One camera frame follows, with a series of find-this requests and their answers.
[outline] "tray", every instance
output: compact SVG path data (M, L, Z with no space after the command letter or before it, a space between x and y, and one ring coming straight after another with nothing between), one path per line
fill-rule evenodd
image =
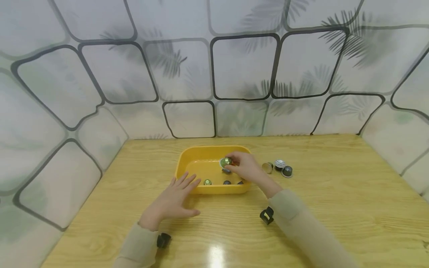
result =
M233 194L245 193L249 190L251 183L241 179L237 174L226 174L222 172L219 160L226 154L240 151L250 153L249 149L238 145L228 146L197 146L184 150L177 163L176 178L189 172L201 178L201 183L191 192L192 194ZM203 185L204 180L211 180L212 185Z

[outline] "wooden table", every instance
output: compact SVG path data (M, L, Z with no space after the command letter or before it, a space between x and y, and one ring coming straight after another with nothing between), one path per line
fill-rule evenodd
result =
M243 145L261 163L294 168L298 193L361 267L429 267L429 205L355 135L128 141L45 261L44 268L110 267L141 211L167 186L179 154L197 145ZM241 195L193 196L202 214L164 222L172 236L155 267L311 267L252 186Z

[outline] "patterned wallpaper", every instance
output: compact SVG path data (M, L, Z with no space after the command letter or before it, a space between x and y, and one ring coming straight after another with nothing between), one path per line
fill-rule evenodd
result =
M0 267L41 265L127 139L355 133L429 201L428 12L1 1Z

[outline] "sleeve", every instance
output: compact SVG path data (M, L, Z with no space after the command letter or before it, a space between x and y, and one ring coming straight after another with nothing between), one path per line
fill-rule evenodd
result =
M358 267L338 240L311 214L295 193L283 190L268 201L277 225L315 267Z
M135 223L125 238L112 268L148 268L155 263L158 232L143 229Z

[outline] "gold coffee capsule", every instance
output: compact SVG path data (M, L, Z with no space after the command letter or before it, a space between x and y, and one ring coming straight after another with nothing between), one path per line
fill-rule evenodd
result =
M224 157L219 161L219 164L222 168L224 168L227 165L232 165L233 164L233 160L230 157Z

